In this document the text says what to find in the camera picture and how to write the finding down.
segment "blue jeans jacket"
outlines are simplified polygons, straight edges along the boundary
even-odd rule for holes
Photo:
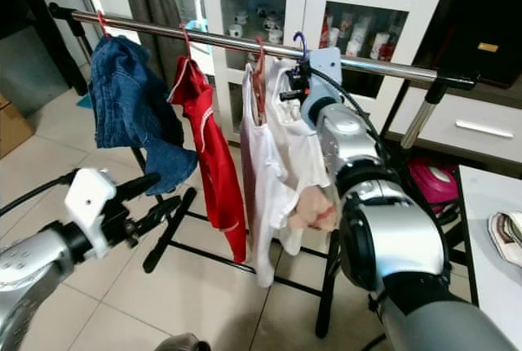
[[[145,48],[124,37],[102,38],[92,55],[89,93],[98,148],[147,150],[145,171],[161,176],[147,191],[150,195],[171,192],[185,181],[197,155],[182,148],[183,128],[166,103],[167,86],[147,60]]]

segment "white drawer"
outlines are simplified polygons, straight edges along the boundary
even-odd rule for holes
[[[408,89],[390,131],[406,132],[425,95],[426,90]],[[522,110],[446,95],[419,137],[522,162]]]

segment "white shirt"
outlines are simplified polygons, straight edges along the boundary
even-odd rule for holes
[[[270,243],[275,231],[286,226],[288,214],[299,196],[285,184],[288,171],[268,125],[257,126],[254,122],[251,73],[248,64],[243,78],[241,164],[254,267],[259,285],[269,287],[274,279]]]
[[[297,202],[305,188],[325,188],[330,185],[330,178],[326,172],[317,132],[301,119],[299,101],[279,99],[283,91],[291,90],[285,74],[291,64],[271,56],[265,58],[265,113],[277,150],[288,171],[285,184],[294,191],[291,201]],[[287,253],[299,253],[303,231],[304,229],[281,228],[279,237]]]

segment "clothes rack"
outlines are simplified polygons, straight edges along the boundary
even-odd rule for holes
[[[78,11],[71,8],[59,7],[55,3],[49,5],[49,11],[51,15],[56,19],[66,20],[69,24],[71,31],[80,43],[80,46],[86,55],[86,58],[91,62],[92,48],[86,39],[85,32],[81,22],[98,24],[99,17],[93,12]],[[104,24],[109,27],[134,30],[143,33],[156,34],[164,37],[184,39],[184,31],[181,29],[173,29],[167,26],[158,24],[144,23],[137,20],[131,20],[121,18],[118,16],[105,16]],[[243,38],[232,38],[228,36],[213,34],[213,33],[199,33],[195,31],[188,31],[188,38],[190,41],[205,43],[207,45],[216,47],[225,47],[229,49],[235,49],[240,51],[252,51],[260,52],[260,45],[253,41]],[[298,48],[283,47],[280,45],[263,44],[263,49],[267,55],[299,59],[302,57],[302,51]],[[375,73],[379,75],[393,76],[397,78],[405,78],[413,81],[420,82],[431,82],[431,88],[427,92],[426,99],[421,105],[415,119],[412,121],[409,129],[407,130],[403,141],[401,141],[402,149],[409,149],[414,141],[417,139],[418,134],[422,130],[424,123],[430,117],[431,112],[434,109],[435,104],[440,102],[440,99],[445,93],[447,87],[471,89],[476,83],[477,78],[449,75],[447,73],[440,74],[437,71],[431,69],[423,69],[412,67],[409,65],[395,64],[386,61],[370,60],[357,57],[346,57],[341,59],[341,64],[345,69],[352,69],[355,71],[361,71],[366,73]],[[132,148],[132,152],[139,164],[139,167],[144,172],[145,160],[141,151],[137,148]],[[203,256],[210,260],[215,260],[223,264],[231,265],[237,269],[254,273],[254,269],[248,265],[237,264],[232,260],[226,259],[222,256],[215,255],[202,249],[191,247],[181,242],[173,241],[173,237],[181,224],[181,221],[186,217],[190,216],[197,220],[208,221],[206,216],[197,214],[190,211],[190,205],[196,197],[197,191],[194,188],[189,188],[183,196],[182,202],[177,208],[173,216],[167,216],[166,221],[168,222],[165,232],[160,236],[157,241],[157,245],[149,252],[147,258],[144,261],[143,267],[146,273],[150,273],[154,270],[157,263],[161,259],[161,256],[165,252],[168,246],[177,247],[181,250],[194,253],[196,255]],[[157,195],[156,199],[158,202],[162,202],[163,198],[161,195]],[[272,240],[275,243],[280,243],[278,240]],[[286,278],[278,276],[274,277],[275,282],[285,284],[289,287],[296,288],[298,290],[307,292],[312,295],[320,297],[319,310],[316,319],[316,335],[323,338],[328,333],[330,325],[330,310],[334,294],[334,282],[336,274],[339,270],[339,235],[338,231],[335,230],[330,236],[330,246],[328,253],[322,253],[314,251],[306,247],[301,247],[301,252],[326,259],[325,273],[323,277],[322,288],[317,290],[315,288],[305,286],[301,283],[291,281]]]

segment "black cable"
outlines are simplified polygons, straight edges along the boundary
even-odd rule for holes
[[[361,116],[361,118],[365,121],[366,126],[368,127],[370,134],[374,138],[375,142],[377,143],[377,146],[380,148],[383,155],[386,157],[387,160],[389,160],[390,153],[387,151],[386,145],[384,144],[383,140],[381,139],[381,136],[377,133],[377,130],[374,127],[374,124],[369,120],[368,115],[365,113],[365,111],[361,108],[361,106],[357,103],[356,100],[353,99],[352,95],[346,91],[343,86],[338,84],[335,80],[333,80],[330,76],[328,76],[325,73],[322,73],[321,71],[310,68],[310,72],[314,75],[318,76],[321,79],[326,80],[330,85],[332,85],[337,91],[339,91],[354,107],[354,109],[357,111],[357,113]]]
[[[377,336],[375,339],[371,340],[367,345],[365,345],[361,351],[370,351],[373,347],[375,347],[377,344],[382,342],[384,339],[386,339],[386,334],[382,333],[381,335]]]
[[[56,178],[56,179],[54,179],[52,181],[46,182],[45,184],[42,184],[42,185],[38,186],[37,188],[31,190],[30,192],[27,192],[23,196],[20,196],[19,198],[16,198],[15,200],[13,200],[12,202],[10,202],[9,204],[5,205],[4,207],[2,207],[0,209],[0,216],[3,216],[4,214],[9,212],[13,208],[19,206],[21,203],[27,202],[30,198],[33,198],[37,194],[45,192],[46,190],[52,188],[55,185],[58,185],[58,184],[62,184],[62,185],[71,184],[73,182],[74,176],[76,175],[77,171],[78,171],[78,169],[74,169],[73,171],[71,171],[71,172],[69,172],[69,173],[67,173],[65,175],[62,175],[62,176],[60,176],[60,177],[58,177],[58,178]]]

